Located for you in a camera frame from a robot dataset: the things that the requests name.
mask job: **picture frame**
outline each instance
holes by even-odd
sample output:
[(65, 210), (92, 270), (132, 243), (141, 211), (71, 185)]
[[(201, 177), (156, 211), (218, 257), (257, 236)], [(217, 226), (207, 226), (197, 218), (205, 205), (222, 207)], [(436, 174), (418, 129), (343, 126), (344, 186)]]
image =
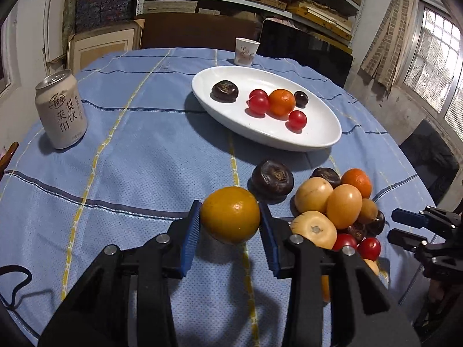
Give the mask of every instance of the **picture frame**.
[(140, 49), (143, 23), (129, 21), (74, 34), (68, 42), (67, 68), (73, 74), (111, 53)]

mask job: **table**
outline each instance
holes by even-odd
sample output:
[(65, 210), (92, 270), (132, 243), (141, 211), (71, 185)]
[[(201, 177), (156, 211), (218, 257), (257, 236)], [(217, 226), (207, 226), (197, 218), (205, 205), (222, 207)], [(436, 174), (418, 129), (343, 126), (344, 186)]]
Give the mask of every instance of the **table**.
[[(76, 76), (89, 120), (82, 141), (57, 152), (40, 122), (27, 134), (0, 183), (0, 266), (23, 265), (33, 274), (12, 313), (31, 341), (105, 245), (143, 245), (185, 216), (194, 199), (225, 186), (247, 187), (264, 158), (285, 163), (295, 189), (317, 167), (367, 172), (387, 220), (379, 236), (383, 281), (410, 318), (417, 314), (427, 280), (411, 254), (389, 245), (386, 235), (397, 227), (393, 209), (417, 212), (433, 202), (393, 139), (326, 77), (290, 59), (261, 56), (253, 67), (322, 98), (337, 115), (342, 137), (331, 149), (293, 153), (230, 132), (202, 109), (191, 80), (208, 67), (230, 65), (232, 58), (200, 48), (106, 55)], [(270, 205), (274, 216), (291, 217), (290, 198)], [(2, 278), (0, 292), (9, 300), (20, 280), (19, 274)], [(203, 233), (187, 277), (170, 282), (179, 345), (281, 345), (289, 289), (290, 279), (276, 280), (268, 270), (259, 233), (244, 247)], [(325, 345), (329, 314), (328, 305)]]

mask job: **paper cup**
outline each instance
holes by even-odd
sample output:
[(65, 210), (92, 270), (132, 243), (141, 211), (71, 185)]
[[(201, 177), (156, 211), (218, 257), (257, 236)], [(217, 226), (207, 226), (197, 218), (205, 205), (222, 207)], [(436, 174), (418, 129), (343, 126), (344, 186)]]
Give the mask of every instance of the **paper cup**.
[(245, 38), (236, 38), (235, 65), (250, 67), (259, 48), (259, 42)]

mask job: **white bowl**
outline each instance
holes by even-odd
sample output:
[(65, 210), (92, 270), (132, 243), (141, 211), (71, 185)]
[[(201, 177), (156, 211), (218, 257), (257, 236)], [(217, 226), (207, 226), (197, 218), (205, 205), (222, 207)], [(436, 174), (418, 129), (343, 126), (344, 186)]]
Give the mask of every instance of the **white bowl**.
[[(239, 94), (234, 103), (223, 103), (211, 98), (212, 86), (222, 80), (237, 85)], [(289, 151), (309, 151), (330, 147), (341, 137), (341, 125), (331, 109), (312, 92), (297, 83), (254, 68), (213, 67), (200, 71), (191, 81), (193, 92), (215, 120), (235, 133), (261, 144)], [(302, 132), (289, 130), (285, 121), (266, 115), (253, 117), (246, 113), (249, 93), (262, 89), (270, 94), (276, 89), (295, 93), (304, 91), (309, 97), (305, 108), (297, 108), (307, 116)]]

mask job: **silver bolt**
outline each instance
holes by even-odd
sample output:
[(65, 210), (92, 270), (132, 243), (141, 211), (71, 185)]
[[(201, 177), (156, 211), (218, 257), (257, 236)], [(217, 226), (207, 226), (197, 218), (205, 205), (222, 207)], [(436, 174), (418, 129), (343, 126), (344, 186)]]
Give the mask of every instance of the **silver bolt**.
[(293, 244), (302, 244), (302, 242), (304, 241), (304, 238), (301, 236), (301, 235), (291, 235), (289, 237), (289, 240), (293, 243)]
[(353, 256), (355, 254), (355, 249), (350, 245), (346, 245), (345, 247), (343, 247), (343, 253), (346, 256)]
[(170, 241), (170, 236), (168, 234), (160, 234), (156, 236), (156, 241), (159, 244), (167, 244)]
[(115, 245), (107, 245), (103, 251), (108, 256), (112, 256), (113, 254), (115, 254), (117, 252), (117, 246), (115, 246)]

